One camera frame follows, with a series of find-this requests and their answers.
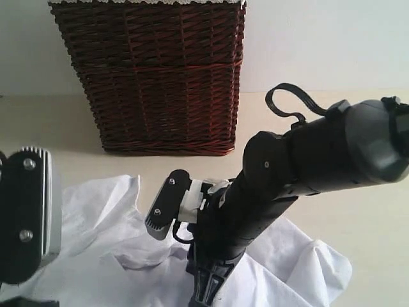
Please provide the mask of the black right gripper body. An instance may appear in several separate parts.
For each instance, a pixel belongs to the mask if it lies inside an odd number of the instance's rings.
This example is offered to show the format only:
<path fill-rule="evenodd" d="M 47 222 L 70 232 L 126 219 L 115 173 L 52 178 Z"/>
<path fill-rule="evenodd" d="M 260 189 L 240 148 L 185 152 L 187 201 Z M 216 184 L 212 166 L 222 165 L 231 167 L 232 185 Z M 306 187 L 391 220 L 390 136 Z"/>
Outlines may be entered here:
<path fill-rule="evenodd" d="M 197 223 L 187 227 L 193 235 L 186 266 L 186 272 L 194 277 L 189 306 L 211 306 L 243 256 L 245 247 L 229 222 L 236 214 L 223 211 L 228 195 L 228 189 L 222 188 L 209 196 L 204 209 L 198 212 Z"/>

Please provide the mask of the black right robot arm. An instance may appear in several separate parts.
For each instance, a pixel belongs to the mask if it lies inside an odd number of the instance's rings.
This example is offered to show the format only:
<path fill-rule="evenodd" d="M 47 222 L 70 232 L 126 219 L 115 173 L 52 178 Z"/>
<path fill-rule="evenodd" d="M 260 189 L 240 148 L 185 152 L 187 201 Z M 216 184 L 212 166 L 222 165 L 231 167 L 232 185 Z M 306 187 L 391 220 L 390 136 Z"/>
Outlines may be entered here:
<path fill-rule="evenodd" d="M 226 187 L 183 169 L 164 180 L 145 219 L 157 240 L 188 224 L 190 306 L 211 306 L 245 250 L 300 196 L 398 182 L 408 175 L 408 105 L 397 97 L 342 100 L 285 134 L 261 131 Z"/>

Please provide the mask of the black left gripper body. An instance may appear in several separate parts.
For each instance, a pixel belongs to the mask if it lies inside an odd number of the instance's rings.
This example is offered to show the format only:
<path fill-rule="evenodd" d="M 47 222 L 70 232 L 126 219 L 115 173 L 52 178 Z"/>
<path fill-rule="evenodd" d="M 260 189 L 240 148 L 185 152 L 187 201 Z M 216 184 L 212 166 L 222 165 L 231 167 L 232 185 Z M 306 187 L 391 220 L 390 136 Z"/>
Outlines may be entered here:
<path fill-rule="evenodd" d="M 29 293 L 28 288 L 1 287 L 1 306 L 61 306 L 58 298 Z"/>

